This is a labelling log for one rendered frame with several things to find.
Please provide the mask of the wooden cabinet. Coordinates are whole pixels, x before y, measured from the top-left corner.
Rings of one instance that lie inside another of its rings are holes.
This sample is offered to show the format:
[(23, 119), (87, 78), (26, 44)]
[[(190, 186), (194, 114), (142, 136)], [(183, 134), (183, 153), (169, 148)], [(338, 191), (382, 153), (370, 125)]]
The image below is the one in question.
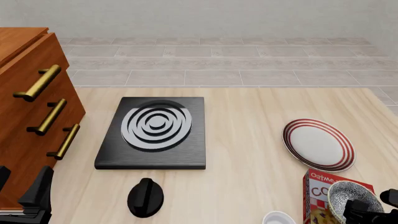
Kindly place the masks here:
[(54, 33), (50, 33), (45, 27), (0, 27), (0, 68), (21, 54), (45, 34)]

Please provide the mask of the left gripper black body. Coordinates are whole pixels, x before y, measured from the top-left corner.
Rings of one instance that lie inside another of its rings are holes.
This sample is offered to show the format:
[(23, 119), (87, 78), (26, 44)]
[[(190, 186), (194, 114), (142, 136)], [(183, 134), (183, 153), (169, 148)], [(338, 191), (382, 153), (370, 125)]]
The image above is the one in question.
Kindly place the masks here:
[(49, 224), (51, 212), (51, 206), (0, 210), (0, 224)]

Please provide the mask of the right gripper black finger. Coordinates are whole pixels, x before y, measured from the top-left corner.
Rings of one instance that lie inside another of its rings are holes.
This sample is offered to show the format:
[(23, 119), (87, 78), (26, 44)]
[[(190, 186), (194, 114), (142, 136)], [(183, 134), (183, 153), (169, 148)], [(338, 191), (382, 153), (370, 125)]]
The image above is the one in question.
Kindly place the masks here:
[(380, 199), (386, 204), (398, 204), (398, 190), (386, 190), (380, 194)]
[(374, 224), (374, 215), (368, 212), (369, 205), (359, 200), (348, 200), (343, 216), (346, 224)]

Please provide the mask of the black white patterned bowl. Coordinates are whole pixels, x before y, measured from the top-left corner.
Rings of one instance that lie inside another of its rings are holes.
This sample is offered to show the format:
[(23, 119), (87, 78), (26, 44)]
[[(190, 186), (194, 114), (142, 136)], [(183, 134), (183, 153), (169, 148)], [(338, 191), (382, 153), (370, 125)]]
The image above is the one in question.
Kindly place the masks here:
[(343, 213), (349, 200), (367, 203), (368, 212), (384, 212), (382, 204), (372, 191), (356, 182), (342, 180), (335, 182), (328, 189), (329, 210), (340, 224), (346, 224)]

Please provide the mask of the red printed cookies box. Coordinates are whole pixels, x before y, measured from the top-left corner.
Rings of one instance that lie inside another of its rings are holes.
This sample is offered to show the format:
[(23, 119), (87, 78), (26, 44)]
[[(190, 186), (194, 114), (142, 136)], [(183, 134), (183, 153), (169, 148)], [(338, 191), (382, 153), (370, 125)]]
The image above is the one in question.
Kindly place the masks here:
[(303, 224), (341, 224), (331, 213), (328, 190), (338, 181), (350, 181), (362, 185), (370, 192), (373, 186), (337, 175), (309, 169), (303, 177)]

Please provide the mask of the white plate with red rings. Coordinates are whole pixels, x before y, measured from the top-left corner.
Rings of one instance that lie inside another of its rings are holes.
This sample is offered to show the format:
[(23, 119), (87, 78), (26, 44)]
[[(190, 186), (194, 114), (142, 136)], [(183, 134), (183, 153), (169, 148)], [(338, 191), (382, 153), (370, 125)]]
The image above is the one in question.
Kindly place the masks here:
[(294, 119), (282, 130), (285, 148), (297, 160), (323, 172), (343, 172), (356, 162), (349, 138), (334, 126), (317, 119)]

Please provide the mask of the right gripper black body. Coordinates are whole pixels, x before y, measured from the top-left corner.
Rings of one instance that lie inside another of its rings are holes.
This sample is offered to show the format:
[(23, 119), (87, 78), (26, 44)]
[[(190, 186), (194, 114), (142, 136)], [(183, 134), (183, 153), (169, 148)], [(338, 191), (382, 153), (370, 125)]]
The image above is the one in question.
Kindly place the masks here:
[(398, 224), (398, 210), (393, 209), (389, 213), (378, 213), (372, 218), (372, 224)]

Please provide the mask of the round black stove knob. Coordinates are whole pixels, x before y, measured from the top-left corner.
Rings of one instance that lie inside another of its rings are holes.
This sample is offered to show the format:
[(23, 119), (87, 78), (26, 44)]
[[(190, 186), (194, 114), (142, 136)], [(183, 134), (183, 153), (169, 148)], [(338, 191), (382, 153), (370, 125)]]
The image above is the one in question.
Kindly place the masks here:
[(162, 187), (150, 178), (143, 178), (130, 191), (127, 206), (138, 218), (149, 218), (162, 207), (164, 193)]

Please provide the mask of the flat black stove plate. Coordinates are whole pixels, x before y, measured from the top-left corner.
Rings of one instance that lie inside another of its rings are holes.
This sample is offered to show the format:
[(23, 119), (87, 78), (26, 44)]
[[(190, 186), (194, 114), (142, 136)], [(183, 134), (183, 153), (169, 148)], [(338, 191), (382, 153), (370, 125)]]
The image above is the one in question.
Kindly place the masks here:
[(205, 169), (202, 97), (121, 98), (95, 169)]

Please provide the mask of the small white bowl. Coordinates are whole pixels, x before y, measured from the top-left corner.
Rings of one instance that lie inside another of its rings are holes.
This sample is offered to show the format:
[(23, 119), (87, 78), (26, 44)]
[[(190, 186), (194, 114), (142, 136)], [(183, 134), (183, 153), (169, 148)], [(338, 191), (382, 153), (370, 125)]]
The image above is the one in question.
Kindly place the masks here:
[(264, 216), (262, 224), (296, 224), (296, 222), (288, 214), (274, 210)]

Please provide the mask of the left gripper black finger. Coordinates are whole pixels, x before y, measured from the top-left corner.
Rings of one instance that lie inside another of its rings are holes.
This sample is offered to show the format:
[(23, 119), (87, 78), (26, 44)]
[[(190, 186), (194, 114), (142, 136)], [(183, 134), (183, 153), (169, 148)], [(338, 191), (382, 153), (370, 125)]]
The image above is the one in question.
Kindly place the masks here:
[(11, 171), (6, 166), (0, 166), (0, 191), (4, 188)]
[(44, 166), (33, 184), (17, 201), (23, 207), (51, 208), (50, 191), (53, 179), (53, 169)]

